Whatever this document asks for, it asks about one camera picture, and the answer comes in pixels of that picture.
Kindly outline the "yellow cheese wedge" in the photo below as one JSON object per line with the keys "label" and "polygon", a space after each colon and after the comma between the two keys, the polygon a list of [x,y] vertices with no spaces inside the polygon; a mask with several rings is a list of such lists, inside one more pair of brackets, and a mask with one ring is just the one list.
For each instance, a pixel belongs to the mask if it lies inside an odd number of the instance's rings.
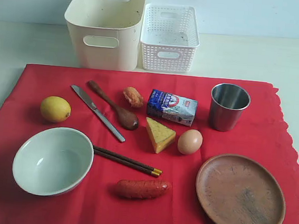
{"label": "yellow cheese wedge", "polygon": [[148,131],[154,152],[160,153],[174,142],[176,131],[149,117],[147,117],[146,120],[146,129]]}

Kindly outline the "brown egg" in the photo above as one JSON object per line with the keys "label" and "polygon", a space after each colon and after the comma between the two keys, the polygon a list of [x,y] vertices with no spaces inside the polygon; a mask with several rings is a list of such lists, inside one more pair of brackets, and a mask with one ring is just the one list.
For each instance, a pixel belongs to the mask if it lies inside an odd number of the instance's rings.
{"label": "brown egg", "polygon": [[189,155],[198,151],[202,143],[202,134],[198,130],[191,129],[179,137],[177,148],[181,154]]}

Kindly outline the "red sausage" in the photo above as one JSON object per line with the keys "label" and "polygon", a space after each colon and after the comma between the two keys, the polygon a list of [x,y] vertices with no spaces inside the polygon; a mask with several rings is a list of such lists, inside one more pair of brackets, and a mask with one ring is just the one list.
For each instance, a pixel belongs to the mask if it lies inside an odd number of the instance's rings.
{"label": "red sausage", "polygon": [[114,190],[120,197],[129,199],[154,199],[165,195],[172,185],[163,180],[120,180]]}

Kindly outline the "yellow lemon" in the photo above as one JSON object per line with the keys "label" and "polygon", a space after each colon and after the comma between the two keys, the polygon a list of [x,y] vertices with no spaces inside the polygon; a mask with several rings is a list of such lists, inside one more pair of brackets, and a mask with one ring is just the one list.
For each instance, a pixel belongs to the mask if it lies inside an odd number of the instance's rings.
{"label": "yellow lemon", "polygon": [[58,96],[49,96],[41,102],[41,115],[50,122],[63,122],[71,115],[71,106],[67,100]]}

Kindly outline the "brown wooden spoon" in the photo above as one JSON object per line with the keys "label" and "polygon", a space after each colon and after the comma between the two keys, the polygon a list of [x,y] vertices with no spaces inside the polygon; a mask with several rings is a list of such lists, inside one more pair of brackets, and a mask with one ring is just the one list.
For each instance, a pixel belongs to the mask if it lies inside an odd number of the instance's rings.
{"label": "brown wooden spoon", "polygon": [[88,85],[97,95],[112,106],[117,114],[119,123],[124,129],[133,131],[139,127],[138,117],[133,112],[130,112],[114,103],[95,81],[89,80]]}

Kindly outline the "blue and white milk carton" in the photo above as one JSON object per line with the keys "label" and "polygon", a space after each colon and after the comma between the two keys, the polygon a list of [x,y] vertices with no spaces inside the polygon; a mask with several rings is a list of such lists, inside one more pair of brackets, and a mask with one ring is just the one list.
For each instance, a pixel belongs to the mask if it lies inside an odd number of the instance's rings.
{"label": "blue and white milk carton", "polygon": [[191,126],[197,108],[196,100],[153,89],[147,102],[147,115]]}

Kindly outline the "lower dark wooden chopstick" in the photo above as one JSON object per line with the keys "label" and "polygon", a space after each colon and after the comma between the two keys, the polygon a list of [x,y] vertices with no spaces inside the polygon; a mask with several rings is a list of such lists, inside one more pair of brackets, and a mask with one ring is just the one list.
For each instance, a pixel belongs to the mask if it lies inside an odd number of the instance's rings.
{"label": "lower dark wooden chopstick", "polygon": [[112,161],[117,162],[117,163],[119,163],[119,164],[123,164],[123,165],[125,165],[125,166],[127,166],[127,167],[130,167],[130,168],[132,168],[132,169],[136,169],[136,170],[138,170],[138,171],[141,171],[141,172],[143,172],[143,173],[146,173],[146,174],[148,174],[148,175],[151,175],[152,177],[159,177],[159,176],[160,176],[160,174],[157,173],[157,172],[154,172],[154,171],[149,170],[149,169],[147,169],[147,168],[143,168],[143,167],[141,167],[141,166],[139,166],[139,165],[136,165],[136,164],[134,164],[134,163],[128,162],[128,161],[126,161],[126,160],[122,160],[122,159],[120,159],[120,158],[114,157],[114,156],[109,155],[109,154],[107,154],[107,153],[100,152],[100,151],[98,151],[98,150],[94,150],[94,153],[95,153],[95,154],[98,154],[98,155],[100,155],[100,156],[103,156],[103,157],[105,157],[105,158],[108,158],[109,160],[112,160]]}

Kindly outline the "dark wooden chopstick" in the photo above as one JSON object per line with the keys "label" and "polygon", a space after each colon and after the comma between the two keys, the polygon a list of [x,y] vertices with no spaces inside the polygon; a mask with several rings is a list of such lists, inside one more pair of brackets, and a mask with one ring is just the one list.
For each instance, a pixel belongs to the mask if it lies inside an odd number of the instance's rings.
{"label": "dark wooden chopstick", "polygon": [[146,173],[146,174],[148,174],[148,175],[151,175],[152,177],[159,177],[159,176],[160,176],[160,174],[157,173],[157,172],[154,172],[154,171],[149,170],[149,169],[147,169],[147,168],[143,168],[143,167],[141,167],[141,166],[139,166],[139,165],[136,165],[136,164],[134,164],[134,163],[128,162],[128,161],[126,161],[126,160],[122,160],[122,159],[120,159],[120,158],[114,157],[114,156],[109,155],[109,154],[107,154],[107,153],[100,152],[100,151],[98,151],[98,150],[94,150],[94,153],[95,153],[95,154],[98,154],[98,155],[100,155],[100,156],[103,156],[103,157],[105,157],[105,158],[108,158],[109,160],[112,160],[112,161],[117,162],[117,163],[119,163],[119,164],[123,164],[123,165],[125,165],[125,166],[127,166],[127,167],[130,167],[130,168],[132,168],[132,169],[136,169],[136,170],[138,170],[138,171],[141,171],[141,172],[143,172],[143,173]]}
{"label": "dark wooden chopstick", "polygon": [[131,163],[134,163],[134,164],[136,164],[136,165],[139,165],[139,166],[141,166],[141,167],[143,167],[143,168],[147,168],[147,169],[152,170],[152,171],[154,171],[154,172],[157,172],[157,173],[159,173],[159,174],[162,173],[162,170],[159,170],[159,169],[157,169],[157,168],[153,168],[152,166],[149,166],[149,165],[147,165],[147,164],[143,164],[142,162],[138,162],[138,161],[136,161],[136,160],[134,160],[134,159],[128,158],[128,157],[123,156],[123,155],[121,155],[121,154],[118,154],[118,153],[115,153],[115,152],[106,150],[106,149],[104,149],[104,148],[101,148],[101,147],[98,147],[98,146],[95,146],[95,145],[93,146],[93,148],[94,148],[94,150],[98,150],[98,151],[100,151],[100,152],[107,153],[107,154],[109,154],[109,155],[112,155],[112,156],[114,156],[114,157],[120,158],[120,159],[122,159],[122,160],[131,162]]}

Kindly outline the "stainless steel table knife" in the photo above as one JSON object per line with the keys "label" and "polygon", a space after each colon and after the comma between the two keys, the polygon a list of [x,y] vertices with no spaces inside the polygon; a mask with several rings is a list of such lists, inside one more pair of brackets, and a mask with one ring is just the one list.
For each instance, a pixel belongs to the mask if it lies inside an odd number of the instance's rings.
{"label": "stainless steel table knife", "polygon": [[104,123],[104,125],[112,132],[112,134],[123,143],[126,139],[117,130],[117,128],[98,110],[94,102],[91,100],[88,94],[77,85],[72,84],[71,88],[80,97],[80,99],[97,115],[97,117]]}

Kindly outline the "upper dark wooden chopstick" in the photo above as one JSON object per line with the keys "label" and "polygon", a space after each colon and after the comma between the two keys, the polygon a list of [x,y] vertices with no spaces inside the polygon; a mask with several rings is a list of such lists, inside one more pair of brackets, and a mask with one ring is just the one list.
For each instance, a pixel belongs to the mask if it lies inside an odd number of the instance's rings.
{"label": "upper dark wooden chopstick", "polygon": [[136,161],[136,160],[134,160],[134,159],[128,158],[128,157],[123,156],[123,155],[121,155],[121,154],[118,154],[118,153],[115,153],[115,152],[106,150],[106,149],[104,149],[104,148],[101,148],[101,147],[98,147],[98,146],[95,146],[95,145],[93,146],[93,148],[94,148],[94,150],[98,150],[98,151],[100,151],[100,152],[107,153],[107,154],[109,154],[109,155],[112,155],[112,156],[114,156],[114,157],[120,158],[120,159],[122,159],[122,160],[131,162],[131,163],[134,163],[134,164],[136,164],[136,165],[139,165],[139,166],[141,166],[141,167],[143,167],[143,168],[147,168],[147,169],[152,170],[152,171],[154,171],[154,172],[157,172],[157,173],[159,173],[159,174],[162,173],[162,170],[159,170],[159,169],[157,169],[157,168],[153,168],[152,166],[149,166],[149,165],[147,165],[147,164],[143,164],[142,162],[138,162],[138,161]]}

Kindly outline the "red tablecloth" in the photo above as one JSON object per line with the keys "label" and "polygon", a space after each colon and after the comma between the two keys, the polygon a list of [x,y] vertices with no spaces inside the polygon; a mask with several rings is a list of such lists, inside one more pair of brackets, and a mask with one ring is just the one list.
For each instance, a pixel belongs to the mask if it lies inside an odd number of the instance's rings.
{"label": "red tablecloth", "polygon": [[[140,127],[123,130],[126,141],[120,143],[71,89],[72,85],[83,88],[101,112],[117,123],[111,108],[88,88],[89,80],[123,106],[127,106],[122,95],[126,86],[134,86],[145,98],[159,89],[197,100],[192,127],[202,133],[202,147],[186,156],[172,144],[155,154],[145,127],[145,108],[137,110]],[[238,80],[251,104],[233,130],[218,132],[208,126],[207,115],[210,91],[219,82],[184,75],[27,65],[0,109],[0,224],[214,224],[199,204],[195,180],[205,160],[223,153],[246,155],[267,168],[286,200],[282,224],[299,224],[298,155],[287,133],[277,89],[266,82]],[[14,155],[32,135],[52,127],[39,110],[40,102],[52,95],[66,99],[72,108],[62,126],[82,131],[100,147],[161,169],[162,179],[172,183],[172,190],[153,200],[118,198],[110,189],[118,180],[148,176],[98,155],[86,178],[71,192],[41,197],[20,189],[12,175]]]}

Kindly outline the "stainless steel cup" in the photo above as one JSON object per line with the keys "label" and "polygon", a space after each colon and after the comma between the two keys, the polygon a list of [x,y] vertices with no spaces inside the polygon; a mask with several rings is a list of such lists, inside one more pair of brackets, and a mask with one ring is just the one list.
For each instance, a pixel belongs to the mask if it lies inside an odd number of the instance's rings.
{"label": "stainless steel cup", "polygon": [[250,95],[236,84],[220,83],[211,90],[209,124],[215,130],[232,130],[250,105]]}

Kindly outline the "white perforated plastic basket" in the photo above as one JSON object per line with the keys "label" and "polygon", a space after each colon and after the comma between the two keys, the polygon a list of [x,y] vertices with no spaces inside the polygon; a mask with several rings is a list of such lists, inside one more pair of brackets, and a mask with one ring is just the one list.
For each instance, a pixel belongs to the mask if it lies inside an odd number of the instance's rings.
{"label": "white perforated plastic basket", "polygon": [[188,72],[200,43],[196,21],[192,6],[147,4],[140,40],[143,69]]}

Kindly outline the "cream plastic storage bin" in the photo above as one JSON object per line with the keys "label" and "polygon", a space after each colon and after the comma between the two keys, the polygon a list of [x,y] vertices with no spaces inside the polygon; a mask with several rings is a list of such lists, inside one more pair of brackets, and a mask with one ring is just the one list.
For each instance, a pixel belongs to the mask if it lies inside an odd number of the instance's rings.
{"label": "cream plastic storage bin", "polygon": [[146,0],[71,0],[67,27],[82,67],[132,71]]}

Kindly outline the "pale green ceramic bowl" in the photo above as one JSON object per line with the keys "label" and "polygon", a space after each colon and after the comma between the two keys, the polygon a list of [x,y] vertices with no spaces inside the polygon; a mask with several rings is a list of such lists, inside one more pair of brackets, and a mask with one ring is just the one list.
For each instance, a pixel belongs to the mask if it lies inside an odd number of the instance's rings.
{"label": "pale green ceramic bowl", "polygon": [[91,140],[72,128],[35,134],[17,151],[12,174],[20,188],[37,196],[73,190],[88,174],[94,159]]}

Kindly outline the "round brown wooden plate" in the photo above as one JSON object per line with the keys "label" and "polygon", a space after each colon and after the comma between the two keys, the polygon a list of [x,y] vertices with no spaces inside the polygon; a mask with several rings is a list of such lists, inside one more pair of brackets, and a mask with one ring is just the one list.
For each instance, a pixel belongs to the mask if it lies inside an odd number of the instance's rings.
{"label": "round brown wooden plate", "polygon": [[208,159],[196,177],[199,203],[215,224],[282,224],[282,189],[265,167],[246,156]]}

